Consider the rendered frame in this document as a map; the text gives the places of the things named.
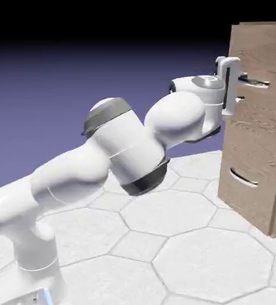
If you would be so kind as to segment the wood drawer front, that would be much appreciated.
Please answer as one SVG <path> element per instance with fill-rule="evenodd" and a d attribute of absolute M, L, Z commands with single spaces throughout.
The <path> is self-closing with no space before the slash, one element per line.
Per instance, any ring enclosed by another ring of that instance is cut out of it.
<path fill-rule="evenodd" d="M 248 79 L 268 86 L 241 83 L 235 118 L 251 123 L 276 142 L 276 23 L 241 23 L 233 26 L 229 55 L 240 58 L 240 70 Z"/>
<path fill-rule="evenodd" d="M 251 188 L 235 180 L 229 173 L 231 167 L 259 185 Z M 263 234 L 276 238 L 276 143 L 266 150 L 252 139 L 227 141 L 218 196 Z"/>

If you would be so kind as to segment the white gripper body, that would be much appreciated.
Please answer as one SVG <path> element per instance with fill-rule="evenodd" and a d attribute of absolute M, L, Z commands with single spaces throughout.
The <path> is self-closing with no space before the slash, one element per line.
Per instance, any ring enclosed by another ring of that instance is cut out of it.
<path fill-rule="evenodd" d="M 237 98 L 237 84 L 240 74 L 240 59 L 226 57 L 221 61 L 221 77 L 225 82 L 225 99 L 222 110 L 223 116 L 232 116 Z"/>

